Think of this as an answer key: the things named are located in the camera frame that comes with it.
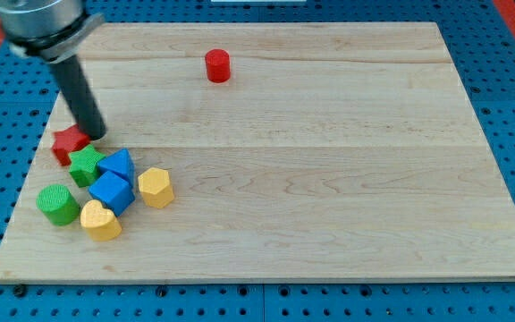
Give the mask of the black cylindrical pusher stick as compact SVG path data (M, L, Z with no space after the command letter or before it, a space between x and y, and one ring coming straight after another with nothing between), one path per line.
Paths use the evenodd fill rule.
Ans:
M106 124L78 56L50 64L49 68L80 131L91 140L103 138L107 131Z

